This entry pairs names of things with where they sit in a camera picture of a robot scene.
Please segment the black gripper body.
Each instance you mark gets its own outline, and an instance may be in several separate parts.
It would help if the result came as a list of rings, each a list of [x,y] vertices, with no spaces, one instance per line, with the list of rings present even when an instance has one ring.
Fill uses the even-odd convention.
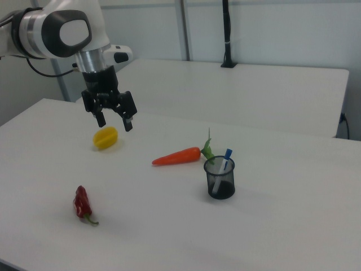
[[[118,80],[114,67],[98,72],[83,72],[82,75],[86,84],[86,90],[82,92],[86,110],[95,110],[96,104],[102,108],[118,106]]]

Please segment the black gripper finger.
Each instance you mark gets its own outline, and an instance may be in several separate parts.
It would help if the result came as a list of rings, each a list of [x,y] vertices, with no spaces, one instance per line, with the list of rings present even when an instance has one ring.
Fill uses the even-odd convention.
[[[94,98],[88,90],[84,90],[81,95],[86,112],[92,113],[100,128],[104,127],[106,125],[106,121],[102,113],[103,107],[100,100]]]
[[[115,96],[112,110],[121,116],[126,132],[132,130],[133,116],[138,112],[131,92],[126,91]]]

